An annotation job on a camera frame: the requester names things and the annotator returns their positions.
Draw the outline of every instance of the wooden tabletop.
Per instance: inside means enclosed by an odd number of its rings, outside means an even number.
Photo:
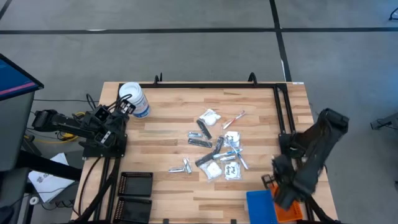
[[[104,83],[99,103],[112,103],[117,97],[119,84]],[[296,129],[304,131],[313,124],[305,86],[293,83],[287,86]],[[280,129],[272,89],[148,88],[144,89],[144,93],[151,113],[144,119],[131,117],[129,120],[126,155],[121,159],[119,171],[154,173],[150,222],[162,223],[164,218],[168,218],[170,223],[229,223],[231,219],[237,219],[238,223],[249,223],[246,192],[264,190],[261,176],[272,174],[271,157],[280,154],[277,141]],[[289,130],[282,93],[280,98],[286,130]],[[200,131],[195,121],[208,108],[222,116],[209,128],[213,145],[217,137],[223,134],[221,124],[238,115],[241,110],[246,111],[245,116],[227,129],[241,133],[242,155],[249,166],[249,170],[242,167],[243,180],[227,181],[220,177],[208,183],[206,175],[194,164],[212,149],[189,145],[187,133]],[[169,174],[169,168],[182,166],[184,157],[191,161],[192,174]],[[85,162],[75,209],[78,208],[81,185],[95,160],[91,158]],[[97,163],[88,178],[82,210],[98,192],[103,161],[101,159]],[[108,193],[103,200],[101,219],[104,219],[108,206]],[[326,174],[321,175],[313,197],[326,214],[337,219]],[[115,197],[114,208],[117,201],[118,197]]]

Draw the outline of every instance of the orange object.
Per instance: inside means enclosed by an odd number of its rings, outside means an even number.
[[[276,191],[278,190],[278,186],[271,185],[269,186],[269,189],[271,190],[271,194],[274,197]],[[297,201],[294,201],[292,206],[287,211],[279,207],[279,205],[277,205],[276,203],[274,203],[274,208],[278,222],[290,222],[303,219],[303,213],[301,212],[300,204]]]

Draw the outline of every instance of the gray floor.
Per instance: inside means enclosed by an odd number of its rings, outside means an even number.
[[[393,0],[276,2],[283,28],[398,26],[387,20]],[[0,20],[0,30],[272,26],[267,0],[13,0]],[[396,223],[397,134],[372,131],[369,122],[398,112],[398,32],[283,36],[292,80],[305,82],[314,117],[330,107],[351,118],[326,163],[340,220]],[[41,99],[98,99],[105,81],[150,81],[160,72],[168,81],[246,80],[250,72],[284,81],[274,33],[0,35],[0,51],[44,83]],[[88,105],[33,105],[48,108],[70,114]],[[81,153],[75,143],[38,146],[45,156]],[[70,160],[79,164],[79,155]],[[32,224],[67,222],[71,212],[36,206]]]

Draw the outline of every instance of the black tray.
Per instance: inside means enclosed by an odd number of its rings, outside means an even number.
[[[150,197],[153,179],[152,172],[122,172],[118,196]]]
[[[149,223],[152,201],[140,198],[119,198],[113,223]]]

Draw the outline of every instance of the computer monitor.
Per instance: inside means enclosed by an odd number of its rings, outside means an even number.
[[[0,54],[0,101],[42,88],[41,82]]]

